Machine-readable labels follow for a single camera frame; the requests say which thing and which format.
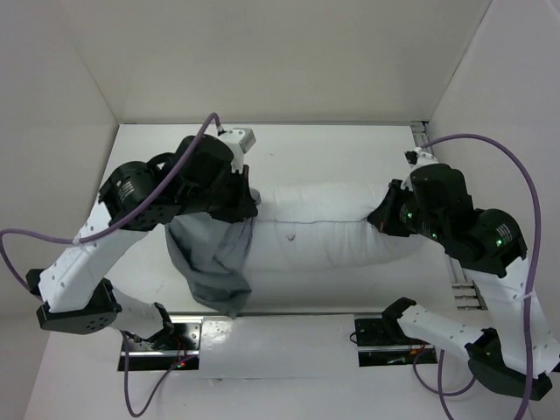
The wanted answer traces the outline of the grey pillowcase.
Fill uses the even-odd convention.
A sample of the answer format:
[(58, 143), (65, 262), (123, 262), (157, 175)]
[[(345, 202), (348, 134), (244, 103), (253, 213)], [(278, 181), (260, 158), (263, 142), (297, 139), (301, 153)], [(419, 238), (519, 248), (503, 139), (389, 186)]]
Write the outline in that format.
[(254, 217), (228, 223), (208, 213), (184, 214), (165, 226), (171, 262), (186, 279), (193, 299), (219, 314), (236, 318), (251, 287), (243, 275)]

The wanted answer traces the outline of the white pillow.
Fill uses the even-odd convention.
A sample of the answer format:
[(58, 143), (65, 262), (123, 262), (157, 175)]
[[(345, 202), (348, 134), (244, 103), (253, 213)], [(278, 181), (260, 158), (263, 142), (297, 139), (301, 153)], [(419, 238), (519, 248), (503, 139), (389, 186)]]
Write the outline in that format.
[(326, 183), (266, 187), (252, 230), (248, 271), (307, 271), (391, 263), (427, 239), (383, 234), (367, 217), (385, 198), (380, 184)]

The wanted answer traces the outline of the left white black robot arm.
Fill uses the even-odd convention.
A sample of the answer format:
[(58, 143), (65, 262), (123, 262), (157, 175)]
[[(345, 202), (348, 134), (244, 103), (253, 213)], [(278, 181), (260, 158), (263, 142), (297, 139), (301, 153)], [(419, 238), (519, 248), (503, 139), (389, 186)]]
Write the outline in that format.
[(118, 290), (113, 266), (157, 227), (194, 299), (234, 316), (250, 288), (242, 275), (259, 197), (249, 185), (250, 129), (185, 137), (174, 152), (118, 166), (102, 184), (86, 223), (46, 269), (26, 282), (41, 300), (48, 332), (89, 335), (111, 327), (161, 349), (174, 326), (165, 307)]

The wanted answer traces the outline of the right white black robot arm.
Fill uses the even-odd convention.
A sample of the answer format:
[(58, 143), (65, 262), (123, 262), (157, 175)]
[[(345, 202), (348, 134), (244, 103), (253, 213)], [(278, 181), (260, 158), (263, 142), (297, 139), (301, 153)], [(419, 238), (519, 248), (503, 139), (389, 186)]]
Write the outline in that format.
[(461, 171), (447, 164), (415, 169), (392, 180), (367, 218), (388, 236), (421, 235), (441, 245), (476, 285), (489, 311), (488, 328), (470, 327), (401, 297), (383, 313), (381, 331), (392, 343), (407, 337), (431, 343), (466, 361), (488, 390), (541, 400), (559, 369), (559, 344), (535, 296), (525, 291), (529, 258), (519, 224), (499, 209), (474, 207)]

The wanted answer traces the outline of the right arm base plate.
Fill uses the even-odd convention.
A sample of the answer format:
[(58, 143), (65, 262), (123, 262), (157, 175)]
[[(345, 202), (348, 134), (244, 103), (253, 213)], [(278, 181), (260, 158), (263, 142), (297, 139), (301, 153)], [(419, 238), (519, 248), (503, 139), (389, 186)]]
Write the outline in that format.
[(432, 345), (391, 332), (380, 314), (355, 316), (349, 339), (357, 347), (360, 368), (438, 363)]

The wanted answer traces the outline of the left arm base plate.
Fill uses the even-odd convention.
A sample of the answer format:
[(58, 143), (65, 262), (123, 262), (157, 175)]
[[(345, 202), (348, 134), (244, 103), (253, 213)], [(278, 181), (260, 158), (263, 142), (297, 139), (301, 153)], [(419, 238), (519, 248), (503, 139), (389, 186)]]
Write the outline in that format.
[(200, 366), (201, 316), (171, 315), (173, 334), (163, 344), (152, 345), (127, 334), (122, 342), (117, 370), (124, 371), (125, 343), (129, 346), (130, 372), (166, 371), (173, 363), (178, 371), (194, 371)]

